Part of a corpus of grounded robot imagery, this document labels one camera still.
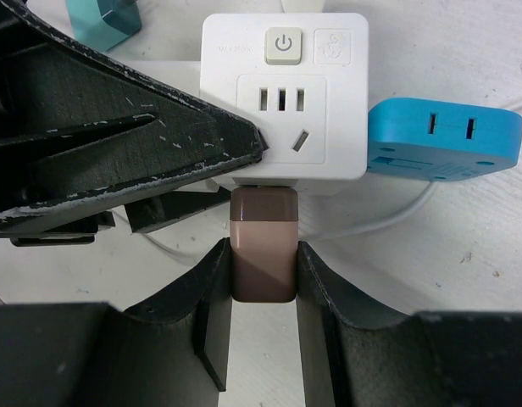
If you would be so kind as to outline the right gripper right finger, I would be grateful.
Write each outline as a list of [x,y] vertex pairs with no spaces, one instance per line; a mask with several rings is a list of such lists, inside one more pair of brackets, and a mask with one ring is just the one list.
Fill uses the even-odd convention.
[[308,406],[522,406],[522,312],[405,315],[297,251]]

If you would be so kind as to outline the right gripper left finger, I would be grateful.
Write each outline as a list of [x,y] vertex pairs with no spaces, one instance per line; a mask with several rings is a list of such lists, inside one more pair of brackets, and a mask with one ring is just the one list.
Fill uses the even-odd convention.
[[215,406],[230,345],[230,241],[126,310],[1,304],[0,406]]

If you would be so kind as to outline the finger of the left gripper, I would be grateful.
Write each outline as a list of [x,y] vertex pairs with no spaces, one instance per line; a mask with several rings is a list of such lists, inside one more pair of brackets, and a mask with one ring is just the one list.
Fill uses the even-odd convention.
[[44,233],[263,152],[251,121],[0,1],[0,233]]
[[[230,191],[168,192],[125,206],[126,220],[134,233],[149,233],[230,202]],[[82,245],[95,242],[98,232],[115,226],[114,216],[107,210],[63,226],[38,232],[14,235],[16,247]]]

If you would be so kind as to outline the teal USB charger plug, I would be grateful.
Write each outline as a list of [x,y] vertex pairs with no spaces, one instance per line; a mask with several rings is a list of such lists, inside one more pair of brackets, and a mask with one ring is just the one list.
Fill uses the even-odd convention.
[[142,28],[137,1],[66,0],[76,41],[100,53],[134,36]]

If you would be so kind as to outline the pink brown charger plug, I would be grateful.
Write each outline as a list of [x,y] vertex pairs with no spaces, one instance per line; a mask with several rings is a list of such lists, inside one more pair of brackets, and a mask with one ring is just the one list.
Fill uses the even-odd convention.
[[297,293],[298,195],[288,187],[239,187],[230,197],[232,296],[291,302]]

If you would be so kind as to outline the white cube power socket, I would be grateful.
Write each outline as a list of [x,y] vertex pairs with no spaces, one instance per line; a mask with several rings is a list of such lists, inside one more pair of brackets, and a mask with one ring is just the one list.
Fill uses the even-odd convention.
[[210,15],[200,95],[252,121],[267,146],[221,186],[336,194],[367,169],[369,23],[355,13]]

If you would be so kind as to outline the blue adapter plug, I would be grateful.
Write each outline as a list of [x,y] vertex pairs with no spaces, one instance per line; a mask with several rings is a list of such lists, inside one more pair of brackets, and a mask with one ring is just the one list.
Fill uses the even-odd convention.
[[388,98],[368,117],[367,171],[420,181],[464,181],[518,163],[522,116],[419,98]]

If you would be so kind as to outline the white flat adapter plug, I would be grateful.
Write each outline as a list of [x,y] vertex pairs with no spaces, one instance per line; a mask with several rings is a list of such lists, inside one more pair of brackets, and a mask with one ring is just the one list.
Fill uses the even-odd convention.
[[325,0],[281,0],[285,13],[321,13]]

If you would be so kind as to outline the white rectangular power adapter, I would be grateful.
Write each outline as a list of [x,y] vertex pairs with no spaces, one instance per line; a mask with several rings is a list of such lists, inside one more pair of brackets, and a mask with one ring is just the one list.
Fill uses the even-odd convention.
[[126,60],[125,64],[196,98],[200,96],[199,61]]

